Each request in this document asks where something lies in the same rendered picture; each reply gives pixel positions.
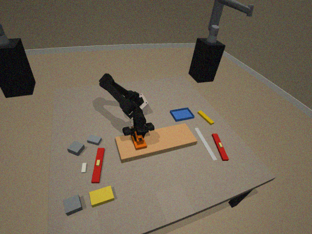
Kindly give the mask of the tan rectangular panel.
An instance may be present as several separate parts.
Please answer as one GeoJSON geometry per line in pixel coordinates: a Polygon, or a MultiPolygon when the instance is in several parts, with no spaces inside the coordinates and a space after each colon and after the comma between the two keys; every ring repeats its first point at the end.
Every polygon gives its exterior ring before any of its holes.
{"type": "Polygon", "coordinates": [[[149,131],[144,140],[147,148],[135,150],[131,135],[117,136],[116,144],[121,163],[179,150],[197,143],[185,123],[149,131]]]}

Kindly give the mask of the red long bar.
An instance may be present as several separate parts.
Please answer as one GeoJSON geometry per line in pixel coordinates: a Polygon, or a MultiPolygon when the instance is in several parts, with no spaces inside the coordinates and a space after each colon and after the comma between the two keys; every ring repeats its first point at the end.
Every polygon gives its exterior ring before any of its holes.
{"type": "Polygon", "coordinates": [[[228,158],[228,156],[227,156],[227,154],[226,154],[226,152],[224,150],[224,147],[223,147],[223,145],[222,145],[218,135],[217,134],[212,134],[212,137],[214,139],[215,145],[216,145],[216,147],[217,147],[217,149],[219,151],[219,154],[221,156],[222,161],[228,161],[229,158],[228,158]]]}
{"type": "Polygon", "coordinates": [[[104,148],[98,148],[97,150],[97,156],[94,164],[94,171],[92,176],[92,183],[98,184],[100,182],[100,174],[101,174],[101,168],[103,163],[103,155],[104,155],[104,148]]]}

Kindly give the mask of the blue shallow tray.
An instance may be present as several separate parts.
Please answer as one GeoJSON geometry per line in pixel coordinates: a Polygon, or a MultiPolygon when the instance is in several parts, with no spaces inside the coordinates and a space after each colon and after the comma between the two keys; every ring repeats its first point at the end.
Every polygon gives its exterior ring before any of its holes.
{"type": "Polygon", "coordinates": [[[195,118],[194,114],[188,107],[170,110],[170,114],[176,122],[195,118]]]}

